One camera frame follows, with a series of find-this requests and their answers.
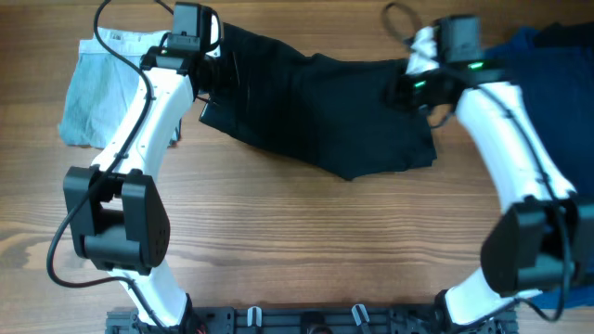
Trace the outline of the black shorts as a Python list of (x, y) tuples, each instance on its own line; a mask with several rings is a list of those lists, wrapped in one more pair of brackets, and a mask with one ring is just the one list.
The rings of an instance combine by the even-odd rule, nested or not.
[(308, 57), (231, 24), (221, 49), (239, 79), (212, 92), (200, 116), (204, 124), (345, 180), (433, 164), (426, 118), (389, 93), (406, 60)]

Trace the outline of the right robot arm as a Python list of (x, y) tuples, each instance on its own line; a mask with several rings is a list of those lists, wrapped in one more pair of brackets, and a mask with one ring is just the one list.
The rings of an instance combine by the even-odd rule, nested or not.
[(481, 248), (480, 265), (435, 298), (433, 329), (474, 331), (518, 304), (555, 291), (558, 321), (574, 287), (590, 285), (593, 202), (562, 175), (540, 140), (521, 87), (484, 57), (473, 15), (438, 19), (404, 38), (409, 59), (394, 97), (418, 112), (447, 105), (479, 150), (496, 187), (501, 217)]

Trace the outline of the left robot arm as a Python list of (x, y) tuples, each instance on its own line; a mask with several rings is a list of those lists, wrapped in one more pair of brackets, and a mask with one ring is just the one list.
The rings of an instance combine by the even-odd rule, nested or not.
[[(171, 136), (201, 95), (227, 81), (219, 64), (223, 24), (215, 10), (196, 3), (172, 7), (173, 28), (138, 65), (133, 102), (106, 147), (86, 168), (71, 167), (63, 182), (67, 215), (54, 235), (46, 271), (61, 287), (85, 289), (120, 282), (137, 308), (142, 333), (204, 333), (165, 260), (170, 221), (156, 187)], [(64, 233), (76, 254), (107, 277), (67, 282), (54, 258)]]

